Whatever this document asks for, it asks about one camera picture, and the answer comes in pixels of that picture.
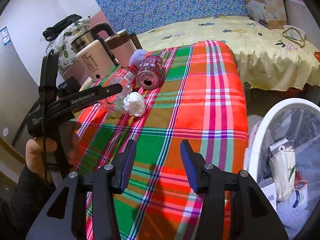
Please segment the cardboard box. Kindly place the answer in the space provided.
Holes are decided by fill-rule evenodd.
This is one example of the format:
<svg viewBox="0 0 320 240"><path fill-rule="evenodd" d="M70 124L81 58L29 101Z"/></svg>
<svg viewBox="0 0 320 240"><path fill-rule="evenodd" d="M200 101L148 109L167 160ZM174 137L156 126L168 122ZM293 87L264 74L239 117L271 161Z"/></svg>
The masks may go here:
<svg viewBox="0 0 320 240"><path fill-rule="evenodd" d="M283 0L244 0L251 20L268 29L283 29L287 24Z"/></svg>

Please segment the white board panel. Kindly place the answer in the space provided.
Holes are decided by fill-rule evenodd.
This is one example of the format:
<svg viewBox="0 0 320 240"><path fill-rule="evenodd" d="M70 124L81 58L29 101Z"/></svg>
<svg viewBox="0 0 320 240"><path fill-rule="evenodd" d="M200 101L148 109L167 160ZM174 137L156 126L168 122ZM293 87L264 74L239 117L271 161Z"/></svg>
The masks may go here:
<svg viewBox="0 0 320 240"><path fill-rule="evenodd" d="M319 26L307 6L298 0L284 0L289 25L305 31L305 38L319 49Z"/></svg>

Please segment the white yogurt cup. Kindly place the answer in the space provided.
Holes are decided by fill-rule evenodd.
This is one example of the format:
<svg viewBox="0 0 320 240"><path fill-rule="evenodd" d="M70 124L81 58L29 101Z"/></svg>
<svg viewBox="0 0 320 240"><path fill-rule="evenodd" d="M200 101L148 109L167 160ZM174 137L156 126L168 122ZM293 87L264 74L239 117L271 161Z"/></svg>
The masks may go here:
<svg viewBox="0 0 320 240"><path fill-rule="evenodd" d="M308 184L301 180L295 185L293 205L294 209L304 210L308 205Z"/></svg>

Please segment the crumpled white tissue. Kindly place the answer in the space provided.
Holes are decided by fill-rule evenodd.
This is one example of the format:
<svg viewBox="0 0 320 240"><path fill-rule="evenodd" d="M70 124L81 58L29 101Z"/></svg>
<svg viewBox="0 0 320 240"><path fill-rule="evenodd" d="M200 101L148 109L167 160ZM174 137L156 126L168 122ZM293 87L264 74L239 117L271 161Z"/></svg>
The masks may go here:
<svg viewBox="0 0 320 240"><path fill-rule="evenodd" d="M123 109L130 116L141 117L146 110L146 101L141 94L131 92L123 100Z"/></svg>

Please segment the brown lidded mug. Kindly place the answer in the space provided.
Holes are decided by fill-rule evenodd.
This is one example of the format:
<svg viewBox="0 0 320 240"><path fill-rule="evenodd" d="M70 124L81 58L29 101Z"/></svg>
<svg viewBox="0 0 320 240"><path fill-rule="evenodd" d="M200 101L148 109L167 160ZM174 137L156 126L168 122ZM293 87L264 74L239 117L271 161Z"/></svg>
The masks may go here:
<svg viewBox="0 0 320 240"><path fill-rule="evenodd" d="M123 68L129 66L132 54L137 49L142 49L136 34L129 34L126 29L114 33L112 36L108 37L105 42Z"/></svg>

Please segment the pink lying can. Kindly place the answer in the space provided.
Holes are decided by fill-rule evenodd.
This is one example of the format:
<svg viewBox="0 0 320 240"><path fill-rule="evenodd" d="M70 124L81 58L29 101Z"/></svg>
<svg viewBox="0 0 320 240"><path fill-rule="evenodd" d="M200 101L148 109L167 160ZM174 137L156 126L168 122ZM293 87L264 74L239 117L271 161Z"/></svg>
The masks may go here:
<svg viewBox="0 0 320 240"><path fill-rule="evenodd" d="M140 65L137 82L144 90L152 90L158 87L162 74L162 58L158 55L149 55Z"/></svg>

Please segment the plaid tablecloth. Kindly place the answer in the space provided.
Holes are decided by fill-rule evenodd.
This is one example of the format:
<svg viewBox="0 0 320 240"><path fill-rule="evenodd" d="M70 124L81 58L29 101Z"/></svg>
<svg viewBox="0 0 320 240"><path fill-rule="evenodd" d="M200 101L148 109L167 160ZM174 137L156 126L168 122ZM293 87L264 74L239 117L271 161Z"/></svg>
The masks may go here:
<svg viewBox="0 0 320 240"><path fill-rule="evenodd" d="M190 188L180 156L182 140L227 172L242 168L248 141L246 102L236 59L223 41L206 40L157 51L161 85L137 91L141 117L113 117L100 106L83 110L76 169L97 170L137 144L127 189L114 196L121 239L193 239L203 197Z"/></svg>

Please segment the purple pompom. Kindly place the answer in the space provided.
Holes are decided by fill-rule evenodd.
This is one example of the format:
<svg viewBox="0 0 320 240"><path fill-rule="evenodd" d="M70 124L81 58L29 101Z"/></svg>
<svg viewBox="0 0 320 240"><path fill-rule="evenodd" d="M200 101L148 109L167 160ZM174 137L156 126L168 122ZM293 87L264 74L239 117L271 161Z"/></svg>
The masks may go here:
<svg viewBox="0 0 320 240"><path fill-rule="evenodd" d="M129 66L139 67L145 60L146 54L147 51L144 49L137 49L136 51L134 51L134 53L130 57Z"/></svg>

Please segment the grey refrigerator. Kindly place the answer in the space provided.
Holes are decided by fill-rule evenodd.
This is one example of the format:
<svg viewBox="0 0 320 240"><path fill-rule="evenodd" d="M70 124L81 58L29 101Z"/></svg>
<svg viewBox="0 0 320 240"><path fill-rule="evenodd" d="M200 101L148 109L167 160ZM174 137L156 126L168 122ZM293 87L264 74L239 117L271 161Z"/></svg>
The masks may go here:
<svg viewBox="0 0 320 240"><path fill-rule="evenodd" d="M23 65L8 28L1 28L1 137L8 144L24 131L21 125L38 97L38 86Z"/></svg>

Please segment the blue patterned headboard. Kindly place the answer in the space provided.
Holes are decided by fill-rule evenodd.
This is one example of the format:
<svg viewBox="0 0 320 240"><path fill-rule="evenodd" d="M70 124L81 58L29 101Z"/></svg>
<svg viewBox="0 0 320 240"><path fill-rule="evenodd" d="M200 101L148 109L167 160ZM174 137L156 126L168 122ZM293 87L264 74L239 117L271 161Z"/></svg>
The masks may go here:
<svg viewBox="0 0 320 240"><path fill-rule="evenodd" d="M95 0L115 31L140 34L199 18L248 16L244 0Z"/></svg>

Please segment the white trash bin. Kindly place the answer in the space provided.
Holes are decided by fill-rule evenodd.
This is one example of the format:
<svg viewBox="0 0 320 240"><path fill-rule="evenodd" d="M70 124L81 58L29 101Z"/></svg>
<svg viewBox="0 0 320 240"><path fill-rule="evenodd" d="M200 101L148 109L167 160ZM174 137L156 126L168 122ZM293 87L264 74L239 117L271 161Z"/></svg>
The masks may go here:
<svg viewBox="0 0 320 240"><path fill-rule="evenodd" d="M276 103L251 129L244 169L289 239L319 239L319 106L300 98Z"/></svg>

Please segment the pile of clothes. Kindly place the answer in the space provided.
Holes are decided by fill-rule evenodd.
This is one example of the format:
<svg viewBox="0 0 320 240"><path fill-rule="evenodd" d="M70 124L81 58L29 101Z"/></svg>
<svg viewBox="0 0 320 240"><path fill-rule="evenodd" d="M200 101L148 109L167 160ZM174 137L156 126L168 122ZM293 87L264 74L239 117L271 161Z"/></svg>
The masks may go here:
<svg viewBox="0 0 320 240"><path fill-rule="evenodd" d="M58 66L63 72L69 68L77 59L71 43L90 29L90 17L83 18L80 15L72 14L57 22L54 26L48 27L43 33L44 39L48 42L46 55L52 50L59 54Z"/></svg>

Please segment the yellow bed sheet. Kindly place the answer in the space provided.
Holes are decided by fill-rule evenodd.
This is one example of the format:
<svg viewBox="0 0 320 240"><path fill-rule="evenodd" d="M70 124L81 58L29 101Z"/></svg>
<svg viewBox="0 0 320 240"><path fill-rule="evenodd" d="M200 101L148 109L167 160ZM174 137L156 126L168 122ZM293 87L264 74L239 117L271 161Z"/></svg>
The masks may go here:
<svg viewBox="0 0 320 240"><path fill-rule="evenodd" d="M282 32L247 17L226 16L177 22L137 37L149 51L205 40L225 43L236 56L241 80L249 88L286 91L319 85L319 49L308 41L300 48Z"/></svg>

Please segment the steel black kettle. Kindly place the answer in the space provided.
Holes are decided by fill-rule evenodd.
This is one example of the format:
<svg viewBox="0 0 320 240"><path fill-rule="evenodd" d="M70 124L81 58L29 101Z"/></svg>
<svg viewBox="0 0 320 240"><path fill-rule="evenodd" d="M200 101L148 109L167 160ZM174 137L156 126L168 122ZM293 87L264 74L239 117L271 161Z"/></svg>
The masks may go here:
<svg viewBox="0 0 320 240"><path fill-rule="evenodd" d="M108 47L105 40L103 40L99 33L101 31L104 31L108 34L108 36L112 36L114 34L114 31L112 30L111 26L107 23L101 22L96 24L92 29L86 31L79 37L77 37L74 41L71 42L71 47L74 50L74 52L77 54L82 49L84 49L89 44L93 43L95 40L98 40L101 45L103 46L104 50L108 54L109 58L112 60L114 65L117 67L119 63L116 60L116 57L112 54L110 48Z"/></svg>

